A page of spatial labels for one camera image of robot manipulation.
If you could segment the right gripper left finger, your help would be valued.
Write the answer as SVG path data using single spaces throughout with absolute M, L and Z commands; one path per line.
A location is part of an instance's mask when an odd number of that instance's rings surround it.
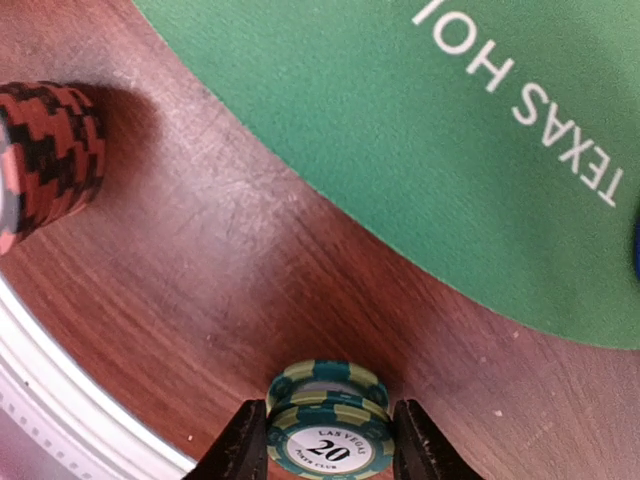
M 184 480 L 266 480 L 266 403 L 246 400 Z

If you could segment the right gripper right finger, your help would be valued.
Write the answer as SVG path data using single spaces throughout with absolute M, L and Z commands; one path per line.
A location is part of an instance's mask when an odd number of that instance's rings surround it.
M 456 451 L 420 403 L 396 402 L 393 477 L 399 480 L 482 480 Z

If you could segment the green twenty chip stack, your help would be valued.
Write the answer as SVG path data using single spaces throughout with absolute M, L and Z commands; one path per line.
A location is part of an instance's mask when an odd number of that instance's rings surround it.
M 368 479 L 392 463 L 388 390 L 355 363 L 295 363 L 274 378 L 266 403 L 267 452 L 292 474 Z

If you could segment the blue small blind button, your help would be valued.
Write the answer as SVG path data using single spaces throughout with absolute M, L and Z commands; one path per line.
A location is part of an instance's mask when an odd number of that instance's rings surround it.
M 634 275 L 640 280 L 640 209 L 637 208 L 632 223 L 631 260 Z

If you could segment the black red hundred chip stack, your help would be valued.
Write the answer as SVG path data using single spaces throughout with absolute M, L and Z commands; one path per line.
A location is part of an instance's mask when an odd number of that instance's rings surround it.
M 105 128 L 73 85 L 1 86 L 1 253 L 82 210 L 105 176 Z

